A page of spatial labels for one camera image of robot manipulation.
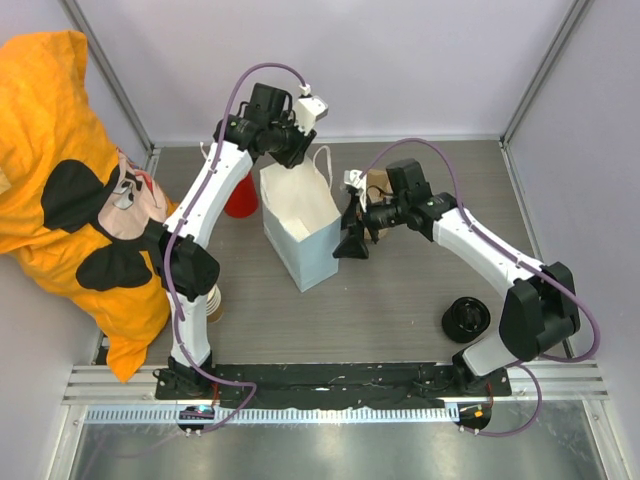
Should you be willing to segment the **light blue paper bag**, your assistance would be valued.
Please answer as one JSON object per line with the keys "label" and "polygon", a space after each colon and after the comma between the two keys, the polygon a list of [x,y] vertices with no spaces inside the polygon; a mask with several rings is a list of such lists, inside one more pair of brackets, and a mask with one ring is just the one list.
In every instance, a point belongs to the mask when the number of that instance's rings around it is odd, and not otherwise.
{"label": "light blue paper bag", "polygon": [[266,166],[259,182],[264,233],[299,291],[335,275],[341,214],[331,192],[330,147],[321,146],[292,169]]}

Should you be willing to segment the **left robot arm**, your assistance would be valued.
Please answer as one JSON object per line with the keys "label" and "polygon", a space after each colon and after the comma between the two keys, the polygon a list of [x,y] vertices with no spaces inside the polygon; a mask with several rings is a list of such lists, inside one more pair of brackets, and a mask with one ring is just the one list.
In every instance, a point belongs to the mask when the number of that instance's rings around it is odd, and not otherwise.
{"label": "left robot arm", "polygon": [[214,226],[255,162],[270,155],[281,166],[301,164],[327,104],[307,83],[293,97],[257,83],[236,111],[217,124],[204,164],[186,196],[164,223],[148,223],[144,238],[171,307],[173,344],[166,367],[155,371],[159,400],[200,399],[213,389],[208,309],[220,265],[208,252]]}

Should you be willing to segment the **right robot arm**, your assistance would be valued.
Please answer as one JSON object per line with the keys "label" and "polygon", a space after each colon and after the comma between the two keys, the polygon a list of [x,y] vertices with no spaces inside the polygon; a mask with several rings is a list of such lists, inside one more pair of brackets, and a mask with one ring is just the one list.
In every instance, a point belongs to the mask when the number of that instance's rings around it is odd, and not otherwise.
{"label": "right robot arm", "polygon": [[452,358],[454,389],[475,394],[498,370],[540,357],[579,331],[568,267],[560,262],[545,265],[523,254],[477,222],[453,195],[433,193],[416,160],[396,161],[386,173],[391,190],[373,202],[364,173],[345,172],[343,183],[350,202],[341,227],[346,234],[333,255],[366,259],[366,243],[377,242],[379,231],[405,225],[454,253],[501,295],[496,332],[450,335],[465,346]]}

